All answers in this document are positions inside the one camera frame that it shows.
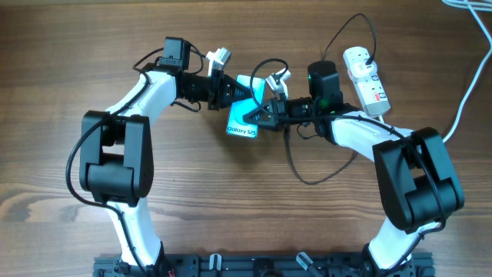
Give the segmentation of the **blue screen smartphone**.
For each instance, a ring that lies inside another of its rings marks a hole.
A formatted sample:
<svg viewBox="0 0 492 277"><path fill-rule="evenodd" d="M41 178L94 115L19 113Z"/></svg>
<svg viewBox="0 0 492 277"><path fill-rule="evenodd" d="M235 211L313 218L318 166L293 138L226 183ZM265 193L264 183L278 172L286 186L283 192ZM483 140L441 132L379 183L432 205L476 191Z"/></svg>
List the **blue screen smartphone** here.
<svg viewBox="0 0 492 277"><path fill-rule="evenodd" d="M266 81L262 78L253 78L253 91L257 101L261 104L264 96ZM243 116L257 108L254 100L248 98L231 105L229 118L226 128L228 135L236 135L249 139L255 139L258 136L258 127L243 121Z"/></svg>

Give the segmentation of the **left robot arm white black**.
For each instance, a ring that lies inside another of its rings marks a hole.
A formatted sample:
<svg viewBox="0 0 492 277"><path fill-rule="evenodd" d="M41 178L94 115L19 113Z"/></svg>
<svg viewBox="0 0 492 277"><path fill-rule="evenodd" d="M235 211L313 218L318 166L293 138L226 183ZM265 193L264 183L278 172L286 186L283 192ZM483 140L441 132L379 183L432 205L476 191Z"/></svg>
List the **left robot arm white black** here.
<svg viewBox="0 0 492 277"><path fill-rule="evenodd" d="M208 73L190 72L189 59L198 49L183 38L167 37L163 48L133 69L138 83L117 104L103 112L87 112L81 138L72 153L80 156L79 182L92 194L89 205L105 209L122 253L115 273L128 276L165 275L164 247L148 210L155 165L151 127L178 99L207 103L219 110L251 97L249 88L224 73L231 53L218 48L200 56Z"/></svg>

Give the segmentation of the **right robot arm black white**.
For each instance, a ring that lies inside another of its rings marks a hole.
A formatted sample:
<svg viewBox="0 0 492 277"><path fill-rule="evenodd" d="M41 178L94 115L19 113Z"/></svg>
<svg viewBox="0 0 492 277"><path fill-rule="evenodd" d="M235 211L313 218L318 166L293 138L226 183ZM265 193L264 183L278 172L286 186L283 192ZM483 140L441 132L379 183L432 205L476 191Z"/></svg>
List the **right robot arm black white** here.
<svg viewBox="0 0 492 277"><path fill-rule="evenodd" d="M289 99L283 91L244 114L246 123L283 131L314 124L318 136L370 159L375 166L386 214L377 236L366 244L373 276L389 276L410 265L411 253L426 235L442 231L464 206L464 191L439 132L412 131L372 119L343 100L331 61L307 67L309 96Z"/></svg>

